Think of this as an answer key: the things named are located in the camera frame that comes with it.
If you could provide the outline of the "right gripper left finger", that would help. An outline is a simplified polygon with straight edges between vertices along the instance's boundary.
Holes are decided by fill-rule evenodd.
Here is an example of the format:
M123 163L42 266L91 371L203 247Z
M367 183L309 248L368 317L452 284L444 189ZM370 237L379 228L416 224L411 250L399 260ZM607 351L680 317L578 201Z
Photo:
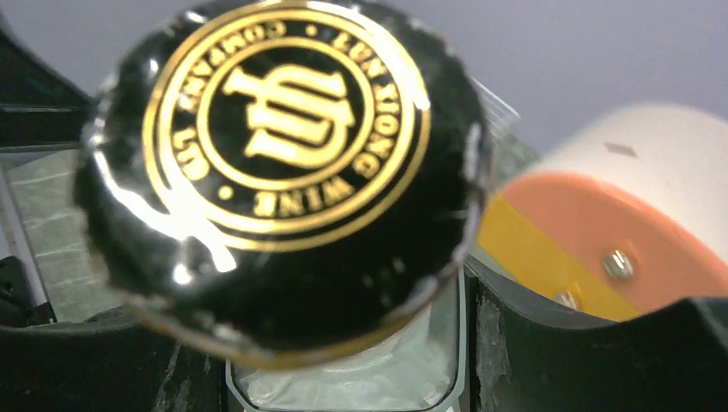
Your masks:
M225 411L223 372L118 309L1 329L3 411Z

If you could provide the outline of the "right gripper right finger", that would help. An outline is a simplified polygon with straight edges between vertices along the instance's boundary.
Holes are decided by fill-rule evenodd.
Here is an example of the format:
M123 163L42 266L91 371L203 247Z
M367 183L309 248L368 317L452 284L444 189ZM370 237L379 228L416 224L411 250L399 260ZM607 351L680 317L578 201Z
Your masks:
M724 411L727 301L627 322L548 300L470 258L471 411Z

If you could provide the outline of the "aluminium rail frame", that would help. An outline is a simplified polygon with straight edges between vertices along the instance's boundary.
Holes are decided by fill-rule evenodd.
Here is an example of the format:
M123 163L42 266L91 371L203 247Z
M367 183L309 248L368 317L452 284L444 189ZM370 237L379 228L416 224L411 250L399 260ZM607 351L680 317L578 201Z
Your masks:
M18 327L57 322L4 167L1 168L1 322Z

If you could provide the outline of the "cream drawer cabinet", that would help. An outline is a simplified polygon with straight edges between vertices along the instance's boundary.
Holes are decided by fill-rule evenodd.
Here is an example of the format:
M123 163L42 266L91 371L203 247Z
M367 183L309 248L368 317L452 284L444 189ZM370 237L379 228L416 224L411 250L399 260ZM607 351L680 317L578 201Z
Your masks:
M617 109L498 190L477 241L522 286L612 321L725 297L727 122Z

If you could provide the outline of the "clear bottle black-gold label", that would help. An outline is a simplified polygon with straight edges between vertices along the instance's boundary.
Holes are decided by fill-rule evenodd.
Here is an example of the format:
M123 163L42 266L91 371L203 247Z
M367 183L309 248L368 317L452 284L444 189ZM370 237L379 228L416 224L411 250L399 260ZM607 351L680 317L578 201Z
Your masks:
M82 131L89 246L233 409L434 411L462 389L482 98L376 1L208 1L128 52Z

